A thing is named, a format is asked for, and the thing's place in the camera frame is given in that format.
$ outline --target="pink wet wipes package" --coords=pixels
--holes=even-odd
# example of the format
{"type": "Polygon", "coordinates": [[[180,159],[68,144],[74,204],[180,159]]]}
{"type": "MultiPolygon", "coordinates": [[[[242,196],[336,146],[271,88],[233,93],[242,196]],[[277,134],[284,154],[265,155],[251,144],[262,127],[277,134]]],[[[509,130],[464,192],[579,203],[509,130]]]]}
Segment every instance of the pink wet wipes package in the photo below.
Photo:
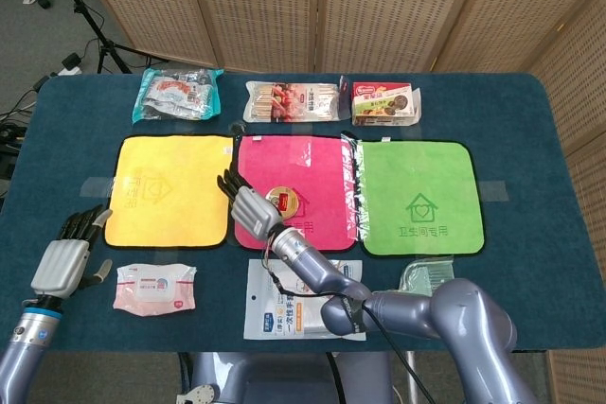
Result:
{"type": "Polygon", "coordinates": [[[159,316],[195,309],[195,267],[184,264],[131,264],[117,269],[114,309],[137,316],[159,316]]]}

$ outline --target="robotic hand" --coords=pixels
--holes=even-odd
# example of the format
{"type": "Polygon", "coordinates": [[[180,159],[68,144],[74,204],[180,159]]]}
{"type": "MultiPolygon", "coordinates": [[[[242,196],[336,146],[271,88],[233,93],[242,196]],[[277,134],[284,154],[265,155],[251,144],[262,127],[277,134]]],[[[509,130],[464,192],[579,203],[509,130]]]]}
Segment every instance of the robotic hand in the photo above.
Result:
{"type": "Polygon", "coordinates": [[[31,281],[36,298],[24,301],[23,315],[0,362],[0,404],[26,402],[29,384],[62,318],[63,300],[107,277],[111,260],[96,273],[83,275],[90,250],[111,214],[98,205],[72,215],[46,247],[31,281]]]}
{"type": "MultiPolygon", "coordinates": [[[[236,222],[255,238],[267,240],[272,251],[313,292],[333,295],[321,311],[330,332],[343,336],[375,330],[384,334],[386,330],[441,339],[454,357],[466,402],[537,403],[509,358],[517,340],[515,325],[474,283],[467,279],[448,281],[432,297],[370,292],[336,270],[296,229],[285,226],[277,209],[234,168],[218,177],[218,185],[232,202],[231,215],[236,222]]],[[[278,290],[288,294],[272,277],[278,290]]]]}

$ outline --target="dark blue tablecloth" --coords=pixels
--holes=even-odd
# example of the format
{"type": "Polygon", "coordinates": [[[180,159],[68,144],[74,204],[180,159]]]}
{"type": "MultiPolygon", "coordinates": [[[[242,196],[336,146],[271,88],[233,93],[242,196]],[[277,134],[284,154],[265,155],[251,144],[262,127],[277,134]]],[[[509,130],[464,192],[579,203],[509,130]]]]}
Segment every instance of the dark blue tablecloth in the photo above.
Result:
{"type": "MultiPolygon", "coordinates": [[[[529,75],[353,75],[354,80],[412,81],[420,87],[423,117],[410,128],[354,128],[350,121],[257,124],[253,133],[313,133],[362,139],[452,140],[472,154],[484,187],[486,245],[458,257],[456,276],[479,284],[511,315],[519,349],[604,344],[604,288],[561,154],[541,84],[529,75]]],[[[241,119],[249,79],[337,82],[336,75],[241,75],[220,79],[223,113],[206,122],[144,121],[131,125],[139,76],[54,78],[40,93],[27,140],[0,218],[0,333],[18,320],[20,303],[41,254],[63,220],[107,199],[89,191],[111,178],[130,134],[229,133],[241,119]]],[[[359,246],[338,255],[364,261],[372,290],[394,288],[410,258],[375,258],[359,246]]],[[[78,292],[64,304],[54,347],[70,350],[145,351],[346,351],[383,350],[380,334],[365,343],[252,342],[242,338],[248,259],[258,254],[225,243],[214,250],[115,250],[102,241],[92,269],[105,258],[183,262],[198,267],[195,311],[138,318],[112,309],[116,273],[102,286],[78,292]]],[[[439,342],[397,337],[402,348],[440,348],[439,342]]]]}

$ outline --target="plastic bag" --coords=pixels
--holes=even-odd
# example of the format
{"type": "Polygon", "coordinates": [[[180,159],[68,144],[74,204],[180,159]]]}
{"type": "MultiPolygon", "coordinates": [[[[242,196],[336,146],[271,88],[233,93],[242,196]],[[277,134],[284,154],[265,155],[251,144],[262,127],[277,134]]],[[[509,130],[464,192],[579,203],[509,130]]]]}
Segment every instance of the plastic bag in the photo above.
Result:
{"type": "Polygon", "coordinates": [[[249,80],[246,122],[331,122],[350,117],[335,84],[249,80]]]}
{"type": "Polygon", "coordinates": [[[159,316],[195,309],[195,267],[183,264],[131,264],[117,269],[114,309],[137,316],[159,316]]]}
{"type": "MultiPolygon", "coordinates": [[[[294,272],[279,259],[271,259],[269,268],[286,290],[313,294],[294,272]]],[[[345,276],[362,279],[361,260],[331,261],[345,276]]],[[[248,261],[246,285],[245,340],[313,340],[339,338],[330,333],[320,315],[329,297],[300,298],[278,292],[260,259],[248,261]]],[[[365,341],[365,333],[344,336],[347,340],[365,341]]]]}
{"type": "Polygon", "coordinates": [[[133,123],[163,118],[208,120],[221,113],[216,79],[223,70],[154,70],[143,73],[133,123]]]}

